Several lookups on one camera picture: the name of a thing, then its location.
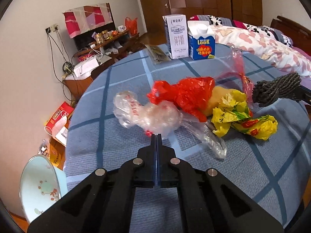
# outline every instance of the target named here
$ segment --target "wall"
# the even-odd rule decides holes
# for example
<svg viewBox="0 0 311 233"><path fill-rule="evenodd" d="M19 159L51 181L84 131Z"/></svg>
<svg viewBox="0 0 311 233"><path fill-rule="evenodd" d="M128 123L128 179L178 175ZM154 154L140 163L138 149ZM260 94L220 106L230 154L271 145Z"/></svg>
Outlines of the wall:
<svg viewBox="0 0 311 233"><path fill-rule="evenodd" d="M263 25L270 26L281 15L311 30L311 19L299 0L262 0L262 13Z"/></svg>
<svg viewBox="0 0 311 233"><path fill-rule="evenodd" d="M62 12L109 2L116 26L138 17L137 0L13 0L0 21L0 197L7 208L23 215L19 182L23 167L46 136L44 122L65 100L53 74L45 28L57 23L70 57L77 51L68 36ZM58 42L57 34L51 34ZM63 59L53 46L55 70L62 76Z"/></svg>

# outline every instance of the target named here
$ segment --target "dark gray rope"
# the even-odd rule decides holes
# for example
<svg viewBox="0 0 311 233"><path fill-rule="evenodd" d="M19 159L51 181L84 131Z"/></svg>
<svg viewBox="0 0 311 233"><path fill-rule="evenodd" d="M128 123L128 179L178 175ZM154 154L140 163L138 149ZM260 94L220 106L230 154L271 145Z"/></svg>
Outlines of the dark gray rope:
<svg viewBox="0 0 311 233"><path fill-rule="evenodd" d="M275 78L273 81L258 81L253 88L252 99L259 103L259 107L267 107L278 98L288 98L298 101L295 97L295 90L301 82L298 73L287 74Z"/></svg>

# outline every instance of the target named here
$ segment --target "blue tablecloth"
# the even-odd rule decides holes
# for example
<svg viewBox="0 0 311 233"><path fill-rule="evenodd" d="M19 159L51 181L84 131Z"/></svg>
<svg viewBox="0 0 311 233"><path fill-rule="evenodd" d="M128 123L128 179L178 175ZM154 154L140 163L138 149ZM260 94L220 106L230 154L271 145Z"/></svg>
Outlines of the blue tablecloth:
<svg viewBox="0 0 311 233"><path fill-rule="evenodd" d="M167 52L166 45L160 46ZM66 179L71 190L96 168L118 168L134 158L137 150L150 144L143 130L122 127L113 115L113 97L130 90L146 104L153 82L177 83L185 77L216 77L226 66L230 49L216 45L216 57L194 61L191 58L153 65L147 50L134 53L101 73L81 97L72 116L66 148ZM246 75L254 82L272 80L280 72L250 53L244 53ZM222 86L241 89L241 81L231 78ZM270 114L279 126L268 141L243 135L234 129L224 136L228 146L220 161L184 128L172 132L164 145L193 167L213 167L237 185L285 227L301 202L309 174L311 132L303 104L279 99L255 116ZM175 189L137 189L130 232L181 232Z"/></svg>

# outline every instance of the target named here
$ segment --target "light blue bowl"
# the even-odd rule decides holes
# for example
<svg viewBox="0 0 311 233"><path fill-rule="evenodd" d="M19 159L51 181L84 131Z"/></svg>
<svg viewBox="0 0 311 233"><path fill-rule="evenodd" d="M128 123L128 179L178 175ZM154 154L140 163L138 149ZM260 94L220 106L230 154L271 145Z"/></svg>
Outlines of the light blue bowl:
<svg viewBox="0 0 311 233"><path fill-rule="evenodd" d="M36 155L21 175L20 199L26 220L31 223L68 192L65 173L47 157Z"/></svg>

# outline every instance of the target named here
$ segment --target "wooden wardrobe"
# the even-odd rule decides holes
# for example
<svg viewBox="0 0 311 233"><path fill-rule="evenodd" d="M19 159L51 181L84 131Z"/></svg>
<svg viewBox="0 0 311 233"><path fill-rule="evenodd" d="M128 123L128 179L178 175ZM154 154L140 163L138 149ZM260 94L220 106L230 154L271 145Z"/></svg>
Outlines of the wooden wardrobe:
<svg viewBox="0 0 311 233"><path fill-rule="evenodd" d="M148 32L163 30L163 15L213 15L259 26L262 0L140 0Z"/></svg>

